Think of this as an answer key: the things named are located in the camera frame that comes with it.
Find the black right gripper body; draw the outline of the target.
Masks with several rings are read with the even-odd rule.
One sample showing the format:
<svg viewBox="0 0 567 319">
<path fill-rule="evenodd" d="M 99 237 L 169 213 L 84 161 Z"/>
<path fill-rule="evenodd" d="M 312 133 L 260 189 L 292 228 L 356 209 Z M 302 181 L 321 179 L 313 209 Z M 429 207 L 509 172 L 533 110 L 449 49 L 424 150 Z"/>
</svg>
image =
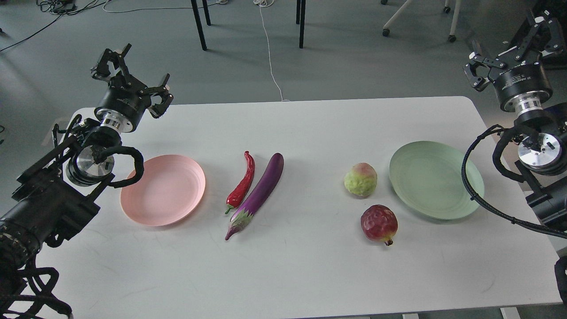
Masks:
<svg viewBox="0 0 567 319">
<path fill-rule="evenodd" d="M 493 85 L 500 109 L 504 112 L 516 111 L 514 100 L 519 95 L 535 95 L 541 102 L 546 102 L 553 95 L 540 62 L 513 67 L 497 77 Z"/>
</svg>

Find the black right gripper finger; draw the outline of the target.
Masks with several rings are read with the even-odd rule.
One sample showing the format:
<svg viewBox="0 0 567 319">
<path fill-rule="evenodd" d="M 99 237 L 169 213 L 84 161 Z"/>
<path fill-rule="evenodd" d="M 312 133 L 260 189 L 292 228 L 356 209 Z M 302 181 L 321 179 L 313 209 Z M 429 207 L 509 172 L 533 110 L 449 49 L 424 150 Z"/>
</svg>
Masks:
<svg viewBox="0 0 567 319">
<path fill-rule="evenodd" d="M 497 57 L 486 56 L 477 40 L 472 40 L 470 44 L 473 51 L 463 66 L 463 71 L 472 89 L 482 92 L 508 70 L 508 64 Z"/>
<path fill-rule="evenodd" d="M 560 19 L 548 10 L 534 14 L 528 9 L 526 24 L 512 39 L 512 60 L 524 60 L 533 52 L 540 56 L 544 67 L 565 67 L 566 33 Z"/>
</svg>

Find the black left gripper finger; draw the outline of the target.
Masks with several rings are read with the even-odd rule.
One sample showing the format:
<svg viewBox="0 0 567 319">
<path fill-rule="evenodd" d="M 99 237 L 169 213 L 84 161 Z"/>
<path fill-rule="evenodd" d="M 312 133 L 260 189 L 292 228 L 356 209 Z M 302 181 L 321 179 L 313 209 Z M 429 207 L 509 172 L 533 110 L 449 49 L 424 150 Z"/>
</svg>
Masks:
<svg viewBox="0 0 567 319">
<path fill-rule="evenodd" d="M 108 83 L 110 86 L 132 86 L 132 76 L 125 63 L 125 56 L 132 45 L 130 43 L 120 51 L 105 49 L 101 57 L 91 68 L 91 77 Z"/>
<path fill-rule="evenodd" d="M 155 119 L 162 117 L 166 113 L 174 99 L 168 86 L 170 76 L 170 73 L 166 73 L 160 85 L 146 87 L 138 91 L 142 108 L 147 110 Z"/>
</svg>

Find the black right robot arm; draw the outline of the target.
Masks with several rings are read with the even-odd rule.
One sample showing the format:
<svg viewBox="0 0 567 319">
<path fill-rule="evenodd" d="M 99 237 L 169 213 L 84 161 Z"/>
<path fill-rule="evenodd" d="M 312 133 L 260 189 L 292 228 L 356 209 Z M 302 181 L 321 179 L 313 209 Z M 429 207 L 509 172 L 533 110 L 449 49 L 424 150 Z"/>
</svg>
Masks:
<svg viewBox="0 0 567 319">
<path fill-rule="evenodd" d="M 485 57 L 474 45 L 463 71 L 470 86 L 483 91 L 492 85 L 499 107 L 514 113 L 510 128 L 493 125 L 467 149 L 462 160 L 460 177 L 470 199 L 482 208 L 512 224 L 545 235 L 566 238 L 566 178 L 542 186 L 537 176 L 557 176 L 567 168 L 566 103 L 543 107 L 553 95 L 545 75 L 543 60 L 566 52 L 562 27 L 548 11 L 538 16 L 528 14 L 530 30 L 516 45 L 496 57 Z M 535 224 L 505 214 L 489 204 L 473 188 L 466 174 L 468 158 L 486 137 L 499 135 L 492 153 L 496 170 L 518 183 L 527 183 L 531 194 L 527 204 L 535 212 Z"/>
</svg>

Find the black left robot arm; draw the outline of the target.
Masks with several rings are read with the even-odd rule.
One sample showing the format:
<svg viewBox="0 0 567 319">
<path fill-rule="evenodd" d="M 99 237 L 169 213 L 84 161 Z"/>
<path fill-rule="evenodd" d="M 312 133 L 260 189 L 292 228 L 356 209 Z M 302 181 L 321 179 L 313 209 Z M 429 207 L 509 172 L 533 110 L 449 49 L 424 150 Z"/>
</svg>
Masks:
<svg viewBox="0 0 567 319">
<path fill-rule="evenodd" d="M 43 307 L 73 317 L 71 307 L 53 295 L 58 271 L 37 267 L 37 254 L 43 245 L 57 248 L 79 234 L 99 213 L 95 200 L 107 187 L 127 187 L 143 176 L 143 155 L 123 145 L 121 134 L 135 131 L 146 112 L 164 115 L 174 97 L 169 74 L 149 87 L 130 73 L 130 48 L 104 50 L 92 68 L 92 77 L 108 85 L 94 118 L 76 115 L 66 129 L 55 125 L 54 149 L 17 178 L 17 204 L 0 225 L 3 319 L 36 319 Z"/>
</svg>

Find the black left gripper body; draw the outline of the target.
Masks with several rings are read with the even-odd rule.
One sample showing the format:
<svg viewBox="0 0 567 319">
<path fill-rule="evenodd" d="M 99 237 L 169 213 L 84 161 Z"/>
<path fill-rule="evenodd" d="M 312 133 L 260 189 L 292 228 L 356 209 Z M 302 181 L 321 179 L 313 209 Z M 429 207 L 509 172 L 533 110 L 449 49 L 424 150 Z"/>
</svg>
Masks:
<svg viewBox="0 0 567 319">
<path fill-rule="evenodd" d="M 144 112 L 151 105 L 151 98 L 140 93 L 148 88 L 146 84 L 136 79 L 132 79 L 130 83 L 131 86 L 127 87 L 127 83 L 115 80 L 108 85 L 105 96 L 94 111 L 99 122 L 103 121 L 107 113 L 111 113 L 122 123 L 122 132 L 137 129 Z"/>
</svg>

